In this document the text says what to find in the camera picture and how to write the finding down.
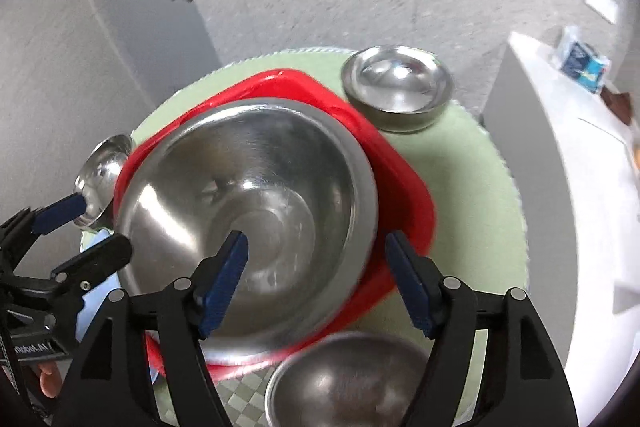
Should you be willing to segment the person hand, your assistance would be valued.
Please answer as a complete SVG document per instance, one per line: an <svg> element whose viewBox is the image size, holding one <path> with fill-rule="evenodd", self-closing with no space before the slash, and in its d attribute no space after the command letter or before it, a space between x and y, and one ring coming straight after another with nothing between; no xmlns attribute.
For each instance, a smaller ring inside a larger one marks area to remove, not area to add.
<svg viewBox="0 0 640 427"><path fill-rule="evenodd" d="M63 378L58 365L53 361L39 363L38 372L41 392L47 398L56 398L63 386Z"/></svg>

